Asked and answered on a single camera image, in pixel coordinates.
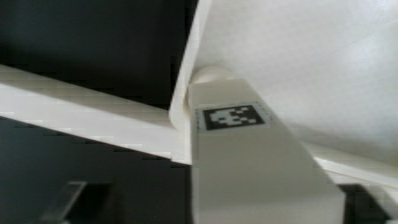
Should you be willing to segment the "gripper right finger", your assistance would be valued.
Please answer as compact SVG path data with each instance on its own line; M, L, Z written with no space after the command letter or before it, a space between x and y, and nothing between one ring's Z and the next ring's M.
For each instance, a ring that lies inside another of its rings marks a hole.
M372 184L340 184L345 193L343 224L398 224L398 201Z

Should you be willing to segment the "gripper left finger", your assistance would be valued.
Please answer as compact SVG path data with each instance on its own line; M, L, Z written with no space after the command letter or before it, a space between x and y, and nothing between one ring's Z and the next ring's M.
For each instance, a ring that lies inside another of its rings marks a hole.
M112 185L70 181L38 224L116 224Z

